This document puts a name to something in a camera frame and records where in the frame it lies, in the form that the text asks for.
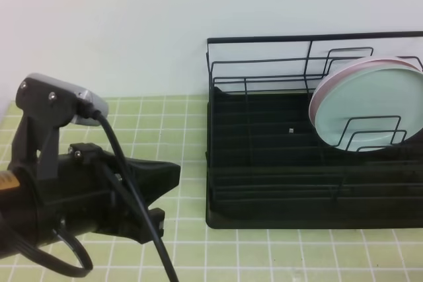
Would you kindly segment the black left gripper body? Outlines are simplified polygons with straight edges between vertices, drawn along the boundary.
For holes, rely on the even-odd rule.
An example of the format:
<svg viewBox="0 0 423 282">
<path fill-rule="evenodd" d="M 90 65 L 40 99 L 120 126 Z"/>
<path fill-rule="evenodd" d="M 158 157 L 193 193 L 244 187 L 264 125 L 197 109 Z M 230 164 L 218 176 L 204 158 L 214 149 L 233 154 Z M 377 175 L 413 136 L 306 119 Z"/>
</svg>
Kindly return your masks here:
<svg viewBox="0 0 423 282">
<path fill-rule="evenodd" d="M 139 221 L 109 180 L 118 175 L 114 155 L 93 143 L 71 147 L 68 154 L 31 156 L 33 237 L 54 239 L 62 227 L 73 236 L 95 232 L 138 238 Z"/>
</svg>

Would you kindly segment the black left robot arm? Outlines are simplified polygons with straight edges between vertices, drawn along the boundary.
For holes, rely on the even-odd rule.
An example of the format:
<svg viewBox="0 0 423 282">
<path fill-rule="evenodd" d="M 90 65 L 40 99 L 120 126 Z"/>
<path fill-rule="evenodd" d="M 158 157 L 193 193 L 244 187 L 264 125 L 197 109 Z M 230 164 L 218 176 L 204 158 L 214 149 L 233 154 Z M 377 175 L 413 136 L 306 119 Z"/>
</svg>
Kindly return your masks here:
<svg viewBox="0 0 423 282">
<path fill-rule="evenodd" d="M 10 162 L 19 184 L 1 190 L 1 214 L 8 225 L 36 247 L 57 242 L 53 230 L 60 225 L 73 236 L 94 232 L 150 242 L 147 225 L 105 175 L 119 175 L 116 157 L 93 143 L 73 148 L 81 156 L 58 155 L 58 175 L 49 180 L 36 179 L 35 159 Z"/>
</svg>

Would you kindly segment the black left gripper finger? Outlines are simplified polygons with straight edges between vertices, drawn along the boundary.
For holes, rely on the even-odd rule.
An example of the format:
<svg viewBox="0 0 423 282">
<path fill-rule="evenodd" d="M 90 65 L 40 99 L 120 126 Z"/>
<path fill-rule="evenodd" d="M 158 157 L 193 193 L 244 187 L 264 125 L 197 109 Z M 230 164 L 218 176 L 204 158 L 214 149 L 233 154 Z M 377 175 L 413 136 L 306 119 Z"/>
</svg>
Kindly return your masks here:
<svg viewBox="0 0 423 282">
<path fill-rule="evenodd" d="M 154 208 L 148 210 L 148 215 L 151 220 L 152 228 L 150 228 L 146 220 L 135 220 L 134 235 L 132 239 L 140 244 L 146 244 L 153 241 L 153 233 L 159 238 L 161 238 L 164 233 L 165 211 L 160 208 Z"/>
<path fill-rule="evenodd" d="M 147 206 L 179 185 L 180 165 L 178 164 L 129 159 L 128 166 Z"/>
</svg>

